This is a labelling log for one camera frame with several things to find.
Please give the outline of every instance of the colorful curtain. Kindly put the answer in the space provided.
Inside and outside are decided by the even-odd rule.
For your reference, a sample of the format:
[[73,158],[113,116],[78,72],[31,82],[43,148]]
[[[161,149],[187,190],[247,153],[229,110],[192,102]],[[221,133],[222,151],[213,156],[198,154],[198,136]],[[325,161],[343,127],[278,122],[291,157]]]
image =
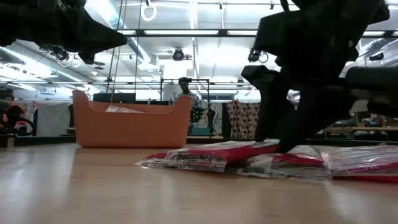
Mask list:
[[240,103],[232,101],[226,104],[231,122],[232,138],[253,139],[256,131],[260,103]]

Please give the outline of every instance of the person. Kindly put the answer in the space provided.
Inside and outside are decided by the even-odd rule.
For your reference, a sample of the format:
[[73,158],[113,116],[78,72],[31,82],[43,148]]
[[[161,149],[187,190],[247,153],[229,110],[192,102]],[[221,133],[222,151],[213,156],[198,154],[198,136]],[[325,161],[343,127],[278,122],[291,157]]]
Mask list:
[[[182,93],[178,95],[177,99],[178,99],[180,96],[191,96],[191,97],[193,98],[192,107],[196,106],[196,107],[199,107],[199,108],[200,108],[201,106],[200,106],[200,99],[199,99],[199,96],[196,95],[196,94],[194,94],[194,93],[192,93],[192,92],[189,90],[189,84],[188,84],[188,83],[189,83],[188,78],[182,77],[182,78],[179,78],[179,79],[178,79],[178,84],[179,84],[180,87],[181,87]],[[192,123],[191,120],[189,120],[188,134],[192,134],[192,129],[193,129],[193,123]]]
[[[3,96],[3,99],[9,103],[9,106],[5,109],[5,111],[18,117],[23,116],[24,110],[14,102],[15,98],[13,94],[7,93]],[[3,114],[2,120],[5,121],[10,127],[14,127],[18,122],[18,118],[8,116],[5,113]]]

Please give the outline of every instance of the orange bin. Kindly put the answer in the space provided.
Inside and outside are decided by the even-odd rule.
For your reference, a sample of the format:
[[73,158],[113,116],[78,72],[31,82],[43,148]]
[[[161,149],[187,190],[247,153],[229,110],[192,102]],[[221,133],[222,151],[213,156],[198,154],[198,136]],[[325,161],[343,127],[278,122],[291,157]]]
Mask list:
[[[189,96],[174,106],[100,103],[74,90],[76,140],[81,147],[184,147],[192,103]],[[105,112],[110,105],[143,113]]]

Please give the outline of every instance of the ceiling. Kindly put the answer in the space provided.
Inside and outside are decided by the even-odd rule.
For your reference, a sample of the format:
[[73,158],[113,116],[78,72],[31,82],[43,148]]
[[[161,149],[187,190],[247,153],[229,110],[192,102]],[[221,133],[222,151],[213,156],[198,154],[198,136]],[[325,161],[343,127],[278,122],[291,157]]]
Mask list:
[[[145,6],[145,1],[125,1],[125,0],[87,0],[86,10],[96,21],[109,26],[106,16],[109,17],[109,6],[114,4],[117,14],[121,14],[125,29],[257,29],[260,18],[282,11],[280,5],[276,4],[270,9],[270,2],[267,0],[223,0],[223,8],[220,9],[219,0],[199,0],[190,2],[189,0],[152,0],[151,6],[145,11],[140,10],[141,3]],[[143,12],[146,17],[151,17],[156,9],[156,15],[151,21],[140,16]],[[393,5],[391,8],[391,18],[388,21],[373,24],[368,30],[396,30],[398,28],[398,7]],[[172,62],[171,53],[176,48],[181,48],[187,55],[193,55],[195,49],[195,61],[197,65],[198,78],[210,78],[218,82],[236,82],[240,77],[242,68],[248,64],[247,57],[249,50],[254,42],[251,37],[197,37],[195,41],[191,37],[136,37],[138,45],[144,52],[156,56],[159,59],[157,65],[164,67]],[[367,44],[376,39],[363,39],[358,46],[363,50]],[[45,55],[34,43],[20,41],[14,45],[20,45],[55,62],[55,58]],[[390,60],[395,60],[395,48],[388,46],[391,51]],[[117,82],[151,82],[160,79],[162,69],[137,68],[140,61],[135,53],[127,45],[116,49],[109,49],[96,55],[97,62],[103,62],[103,69],[96,69],[97,65],[85,65],[80,59],[60,63],[65,67],[65,73],[72,72],[81,75],[79,80],[97,82],[105,81],[109,74]],[[278,69],[274,63],[273,55],[269,56],[266,63],[271,69]],[[366,60],[359,58],[357,62],[351,63],[349,67],[364,64]],[[367,66],[381,66],[382,63],[367,63]],[[187,66],[187,76],[194,77],[193,60],[185,62]],[[118,85],[115,88],[132,88],[132,86]],[[138,88],[149,89],[147,85],[139,85]]]

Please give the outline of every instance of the plastic bag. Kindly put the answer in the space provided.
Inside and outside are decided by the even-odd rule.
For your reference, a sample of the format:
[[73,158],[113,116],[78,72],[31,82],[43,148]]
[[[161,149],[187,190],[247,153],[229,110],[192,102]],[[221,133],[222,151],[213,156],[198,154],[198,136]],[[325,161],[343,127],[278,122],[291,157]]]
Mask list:
[[333,177],[398,182],[398,146],[314,147]]
[[331,180],[329,169],[310,146],[296,146],[287,154],[268,153],[248,159],[248,166],[231,173],[278,179]]
[[118,107],[118,106],[109,106],[105,112],[118,112],[118,113],[144,113],[142,111],[138,111],[138,110],[133,110],[133,109],[129,109],[129,108],[124,108],[124,107]]
[[187,147],[153,154],[137,163],[145,167],[225,172],[226,166],[238,166],[246,159],[277,149],[278,140],[264,142],[228,141],[203,146]]

